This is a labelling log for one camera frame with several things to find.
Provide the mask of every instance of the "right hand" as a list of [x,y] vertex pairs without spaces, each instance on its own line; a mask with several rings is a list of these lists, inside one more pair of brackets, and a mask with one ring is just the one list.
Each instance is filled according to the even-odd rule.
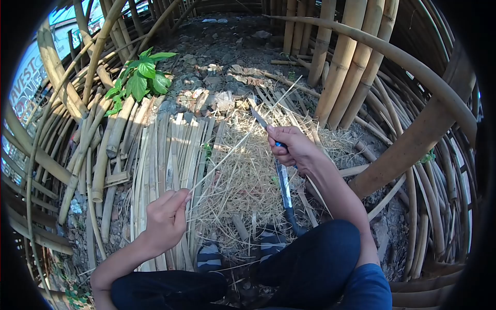
[[[268,125],[267,133],[272,154],[284,166],[297,165],[298,171],[302,174],[308,174],[315,157],[323,155],[317,146],[295,126]],[[276,141],[286,144],[288,150],[282,146],[276,146]]]

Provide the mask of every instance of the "dry grass pile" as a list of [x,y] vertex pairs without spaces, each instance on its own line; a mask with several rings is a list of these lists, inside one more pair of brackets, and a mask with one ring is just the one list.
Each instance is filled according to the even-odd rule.
[[[265,117],[274,126],[290,126],[288,115],[279,110]],[[316,123],[310,118],[295,115],[301,130],[311,139],[310,128]],[[222,145],[219,147],[218,159],[227,153],[255,126],[251,135],[228,157],[214,174],[211,186],[204,189],[203,199],[199,202],[198,215],[191,218],[197,220],[198,241],[217,240],[222,254],[234,263],[241,263],[253,257],[253,245],[256,244],[260,228],[274,225],[277,231],[284,234],[290,243],[294,236],[291,226],[284,217],[284,209],[275,169],[274,156],[267,142],[267,133],[259,125],[253,124],[250,112],[235,110],[224,120]],[[323,147],[334,160],[345,160],[351,157],[352,144],[349,131],[330,132],[326,129],[318,131]],[[300,225],[311,227],[304,213],[302,202],[296,192],[297,186],[303,186],[304,179],[298,176],[297,170],[288,168],[292,203]],[[232,216],[239,216],[250,238],[242,241]]]

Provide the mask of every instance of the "blue knife handle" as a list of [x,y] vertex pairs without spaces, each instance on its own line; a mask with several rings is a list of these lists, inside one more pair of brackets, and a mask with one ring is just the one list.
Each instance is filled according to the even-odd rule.
[[286,149],[286,151],[288,151],[289,153],[289,150],[288,150],[288,146],[282,142],[279,142],[279,141],[276,141],[276,146],[282,146]]

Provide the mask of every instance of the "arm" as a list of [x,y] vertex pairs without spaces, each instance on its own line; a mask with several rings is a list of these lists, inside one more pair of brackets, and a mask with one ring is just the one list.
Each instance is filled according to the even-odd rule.
[[[286,166],[298,165],[299,172],[317,186],[332,217],[346,220],[360,231],[360,258],[356,267],[367,263],[380,266],[364,205],[329,158],[296,127],[268,126],[267,132],[272,153],[279,162]],[[275,146],[275,141],[285,143],[288,150]]]
[[168,190],[146,207],[146,230],[128,246],[110,255],[91,274],[96,309],[116,309],[110,297],[112,283],[181,240],[186,231],[186,203],[190,199],[187,189]]

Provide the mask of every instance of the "rocky ground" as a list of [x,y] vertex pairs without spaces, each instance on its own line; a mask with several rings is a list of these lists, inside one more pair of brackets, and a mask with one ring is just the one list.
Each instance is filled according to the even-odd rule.
[[[202,22],[204,19],[225,19],[225,23]],[[166,96],[155,101],[151,111],[158,118],[166,113],[184,113],[185,119],[193,116],[210,116],[225,113],[229,109],[248,109],[237,98],[254,91],[254,86],[273,86],[275,80],[263,76],[262,71],[282,75],[288,79],[303,75],[300,83],[304,83],[308,71],[299,66],[271,65],[271,60],[287,60],[282,52],[280,37],[271,34],[270,22],[260,16],[219,15],[213,14],[194,18],[185,23],[171,37],[156,38],[150,43],[153,53],[167,51],[179,55],[157,65],[158,69],[171,74],[172,86]],[[208,90],[208,100],[197,106],[198,89]],[[232,103],[225,103],[222,96],[231,92]],[[300,92],[310,113],[313,113],[317,98]],[[367,148],[378,157],[386,147],[381,141],[363,130],[361,126],[352,124],[350,130],[353,137],[361,140]],[[340,169],[350,168],[368,161],[360,154],[351,156],[346,161],[338,162]],[[112,212],[111,233],[105,243],[107,253],[113,253],[129,243],[129,209],[123,208],[123,202],[131,184],[120,186]],[[389,186],[378,190],[365,201],[370,211],[386,193]],[[77,205],[82,213],[69,213],[69,230],[66,232],[73,242],[74,255],[56,257],[54,272],[50,279],[54,288],[62,290],[77,285],[80,291],[90,292],[89,275],[91,268],[87,261],[85,241],[86,197],[76,194]],[[403,273],[406,257],[408,224],[406,223],[408,208],[396,197],[385,209],[371,221],[371,229],[377,246],[380,248],[379,258],[382,269],[388,280],[398,281]],[[96,248],[97,260],[101,260]],[[240,267],[228,271],[230,280],[229,293],[222,303],[235,306],[253,304],[260,298],[269,298],[273,289],[256,284],[250,277],[255,267]]]

